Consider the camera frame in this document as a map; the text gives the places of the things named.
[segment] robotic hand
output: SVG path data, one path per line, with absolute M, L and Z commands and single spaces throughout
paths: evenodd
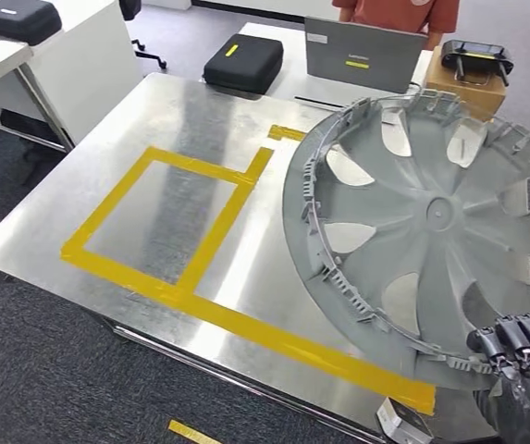
M 499 318 L 471 333 L 468 344 L 499 376 L 492 390 L 475 393 L 482 415 L 507 444 L 530 444 L 530 314 Z

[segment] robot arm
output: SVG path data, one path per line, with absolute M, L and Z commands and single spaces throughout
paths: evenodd
M 467 343 L 487 356 L 499 378 L 491 390 L 475 393 L 481 413 L 499 433 L 498 439 L 506 444 L 530 444 L 530 314 L 500 317 L 493 327 L 470 333 Z M 389 399 L 382 404 L 377 419 L 388 442 L 447 442 L 432 436 L 418 414 Z M 495 441 L 487 438 L 485 442 Z

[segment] black case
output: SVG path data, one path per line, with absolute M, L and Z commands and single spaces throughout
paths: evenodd
M 210 84 L 264 94 L 281 70 L 283 55 L 281 42 L 235 34 L 208 62 L 203 77 Z
M 0 36 L 35 45 L 61 29 L 59 13 L 42 0 L 0 0 Z
M 489 51 L 485 53 L 483 56 L 481 52 L 472 50 L 472 45 L 485 46 Z M 469 71 L 491 71 L 498 73 L 499 63 L 505 69 L 506 74 L 510 74 L 511 71 L 513 70 L 513 60 L 511 59 L 511 55 L 509 51 L 503 46 L 497 44 L 450 40 L 444 43 L 442 47 L 442 65 L 445 68 L 456 69 L 456 59 L 459 56 L 462 57 L 464 66 Z

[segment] yellow tape rectangle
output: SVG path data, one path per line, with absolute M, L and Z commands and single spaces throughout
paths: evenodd
M 300 131 L 278 126 L 271 128 L 271 134 L 278 138 L 289 137 L 295 140 L 300 140 L 303 136 Z M 226 238 L 265 170 L 272 153 L 268 148 L 260 148 L 246 172 L 239 172 L 182 154 L 149 147 L 71 239 L 67 240 L 61 249 L 61 258 L 99 278 L 134 291 L 174 310 L 222 327 L 244 339 L 330 375 L 346 379 L 364 389 L 389 396 L 421 413 L 432 414 L 434 386 L 388 372 L 343 351 L 297 336 L 194 293 L 219 246 Z M 193 254 L 176 285 L 146 275 L 128 265 L 119 264 L 112 259 L 85 249 L 86 243 L 99 229 L 103 221 L 154 161 L 236 184 L 236 188 L 229 200 L 211 230 L 201 241 L 197 251 Z
M 196 442 L 197 444 L 221 444 L 219 441 L 216 441 L 213 438 L 209 438 L 207 435 L 204 435 L 201 432 L 187 427 L 184 424 L 179 423 L 178 421 L 171 420 L 168 424 L 168 430 L 174 433 L 177 433 L 182 437 L 189 439 L 192 442 Z
M 232 54 L 235 53 L 235 51 L 236 51 L 237 49 L 238 49 L 238 45 L 237 45 L 237 44 L 235 44 L 235 45 L 232 46 L 231 48 L 229 48 L 229 51 L 227 51 L 227 52 L 226 53 L 226 57 L 232 56 Z
M 367 63 L 353 62 L 351 60 L 347 60 L 346 62 L 345 62 L 345 65 L 353 68 L 369 69 L 369 65 Z

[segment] gray laptop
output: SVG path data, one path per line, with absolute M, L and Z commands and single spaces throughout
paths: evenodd
M 308 74 L 406 93 L 427 37 L 356 23 L 306 18 Z

